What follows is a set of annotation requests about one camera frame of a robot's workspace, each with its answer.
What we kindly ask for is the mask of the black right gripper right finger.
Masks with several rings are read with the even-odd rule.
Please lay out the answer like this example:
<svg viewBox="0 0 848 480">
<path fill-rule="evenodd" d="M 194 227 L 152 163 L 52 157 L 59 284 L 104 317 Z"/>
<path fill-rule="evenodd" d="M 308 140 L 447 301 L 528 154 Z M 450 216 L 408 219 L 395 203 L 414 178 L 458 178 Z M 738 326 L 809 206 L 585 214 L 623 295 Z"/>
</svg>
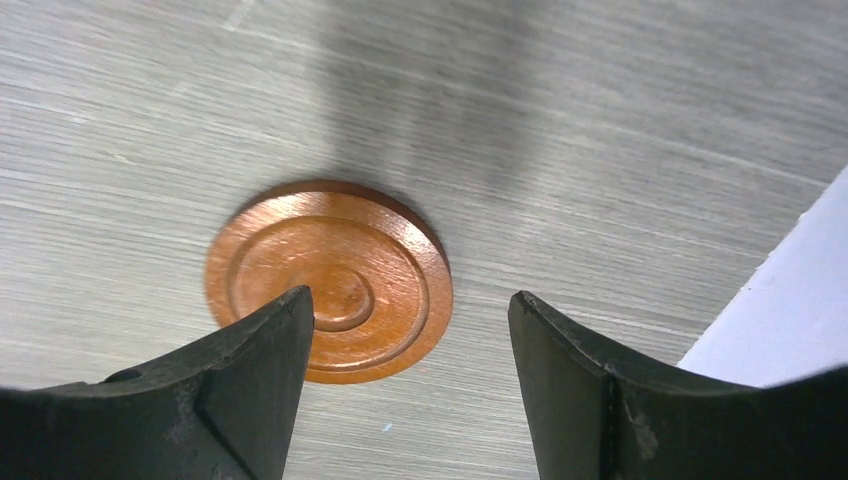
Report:
<svg viewBox="0 0 848 480">
<path fill-rule="evenodd" d="M 665 364 L 527 291 L 510 338 L 543 479 L 843 479 L 847 371 L 768 388 Z"/>
</svg>

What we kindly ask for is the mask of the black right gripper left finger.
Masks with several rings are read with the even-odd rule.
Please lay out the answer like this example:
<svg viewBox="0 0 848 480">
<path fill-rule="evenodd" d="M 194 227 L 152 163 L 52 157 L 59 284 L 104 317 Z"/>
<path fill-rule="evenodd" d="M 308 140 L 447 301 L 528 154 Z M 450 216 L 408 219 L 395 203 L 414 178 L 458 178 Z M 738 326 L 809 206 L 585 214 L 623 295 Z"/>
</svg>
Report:
<svg viewBox="0 0 848 480">
<path fill-rule="evenodd" d="M 279 479 L 313 337 L 296 287 L 98 383 L 1 392 L 5 479 Z"/>
</svg>

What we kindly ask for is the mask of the brown wooden coaster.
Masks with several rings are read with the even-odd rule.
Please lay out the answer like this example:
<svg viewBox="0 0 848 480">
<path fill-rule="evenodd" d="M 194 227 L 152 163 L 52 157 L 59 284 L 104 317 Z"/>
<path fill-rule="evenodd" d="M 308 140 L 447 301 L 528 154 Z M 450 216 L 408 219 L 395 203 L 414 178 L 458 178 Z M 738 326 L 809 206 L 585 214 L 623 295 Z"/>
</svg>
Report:
<svg viewBox="0 0 848 480">
<path fill-rule="evenodd" d="M 424 359 L 453 309 L 449 261 L 412 208 L 340 180 L 283 184 L 249 200 L 212 241 L 204 290 L 221 326 L 298 286 L 314 334 L 306 377 L 380 380 Z"/>
</svg>

